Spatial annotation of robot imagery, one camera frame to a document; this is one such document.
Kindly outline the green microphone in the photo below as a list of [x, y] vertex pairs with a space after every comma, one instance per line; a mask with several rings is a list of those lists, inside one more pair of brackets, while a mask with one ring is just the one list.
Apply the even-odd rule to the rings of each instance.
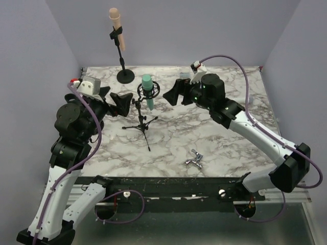
[[152, 81], [152, 77], [150, 75], [145, 74], [142, 76], [142, 88], [143, 88], [143, 92], [145, 93], [145, 97], [147, 100], [147, 106], [148, 106], [149, 110], [152, 111], [154, 108], [154, 102], [153, 102], [153, 98], [152, 98], [153, 81]]

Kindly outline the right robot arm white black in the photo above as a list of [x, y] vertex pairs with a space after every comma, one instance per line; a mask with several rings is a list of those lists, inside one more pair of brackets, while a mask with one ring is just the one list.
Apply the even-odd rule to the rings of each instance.
[[213, 121], [249, 140], [275, 164], [270, 169], [244, 174], [235, 187], [239, 199], [246, 200], [254, 192], [270, 188], [291, 193], [308, 173], [310, 164], [306, 157], [310, 155], [309, 146], [284, 140], [249, 118], [242, 105], [226, 97], [225, 84], [217, 74], [205, 74], [198, 83], [177, 79], [163, 97], [175, 106], [180, 95], [182, 105], [195, 103], [208, 110]]

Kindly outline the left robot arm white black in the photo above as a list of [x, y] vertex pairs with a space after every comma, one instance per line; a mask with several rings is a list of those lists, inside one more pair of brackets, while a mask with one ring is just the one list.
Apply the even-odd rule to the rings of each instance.
[[49, 177], [32, 223], [20, 231], [17, 241], [22, 244], [71, 244], [77, 226], [98, 201], [107, 202], [113, 189], [104, 179], [67, 207], [73, 185], [84, 163], [99, 149], [90, 145], [91, 137], [102, 136], [105, 115], [124, 116], [129, 113], [132, 93], [119, 96], [110, 87], [100, 89], [100, 99], [90, 99], [76, 92], [65, 95], [66, 103], [56, 114], [55, 128], [59, 138], [51, 147]]

